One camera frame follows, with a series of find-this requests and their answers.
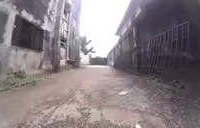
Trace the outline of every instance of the concrete wall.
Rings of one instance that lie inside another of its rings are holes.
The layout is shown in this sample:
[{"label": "concrete wall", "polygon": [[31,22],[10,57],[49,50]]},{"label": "concrete wall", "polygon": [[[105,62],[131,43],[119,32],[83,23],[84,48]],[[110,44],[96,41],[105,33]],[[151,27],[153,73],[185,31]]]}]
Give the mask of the concrete wall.
[{"label": "concrete wall", "polygon": [[[52,31],[56,18],[58,0],[3,0],[0,1],[0,73],[9,70],[38,70],[40,62],[51,61],[46,49],[51,50]],[[49,31],[49,40],[44,39],[44,51],[33,51],[12,46],[11,39],[16,15]]]}]

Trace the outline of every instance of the sky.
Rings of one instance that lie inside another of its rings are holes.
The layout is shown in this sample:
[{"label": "sky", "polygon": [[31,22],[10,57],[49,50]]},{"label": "sky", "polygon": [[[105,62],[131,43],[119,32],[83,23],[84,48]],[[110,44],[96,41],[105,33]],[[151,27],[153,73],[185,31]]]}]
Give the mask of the sky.
[{"label": "sky", "polygon": [[81,36],[87,36],[96,51],[92,56],[106,57],[117,43],[115,36],[130,0],[82,0]]}]

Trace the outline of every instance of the alley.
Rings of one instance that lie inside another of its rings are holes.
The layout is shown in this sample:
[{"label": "alley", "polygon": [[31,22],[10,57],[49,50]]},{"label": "alley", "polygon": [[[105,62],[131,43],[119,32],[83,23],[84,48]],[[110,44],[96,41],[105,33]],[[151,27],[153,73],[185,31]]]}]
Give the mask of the alley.
[{"label": "alley", "polygon": [[87,66],[0,94],[0,128],[187,128],[196,125],[193,104],[157,80]]}]

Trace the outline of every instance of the foliage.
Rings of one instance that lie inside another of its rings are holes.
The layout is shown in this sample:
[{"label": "foliage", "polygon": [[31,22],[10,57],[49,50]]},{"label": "foliage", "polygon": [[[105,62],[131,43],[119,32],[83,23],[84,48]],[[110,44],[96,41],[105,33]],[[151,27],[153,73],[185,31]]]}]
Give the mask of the foliage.
[{"label": "foliage", "polygon": [[88,55],[89,53],[95,53],[95,51],[93,50],[94,48],[87,48],[87,46],[91,43],[91,40],[87,40],[86,36],[84,37],[80,37],[80,46],[81,46],[81,52],[84,55]]}]

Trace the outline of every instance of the metal railing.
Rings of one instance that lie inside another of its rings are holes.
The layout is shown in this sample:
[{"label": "metal railing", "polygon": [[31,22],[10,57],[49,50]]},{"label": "metal railing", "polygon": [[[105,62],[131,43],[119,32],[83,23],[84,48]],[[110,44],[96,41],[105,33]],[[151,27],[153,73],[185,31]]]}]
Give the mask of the metal railing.
[{"label": "metal railing", "polygon": [[186,65],[191,59],[189,35],[190,24],[185,22],[150,38],[137,50],[137,70],[161,75],[168,69]]}]

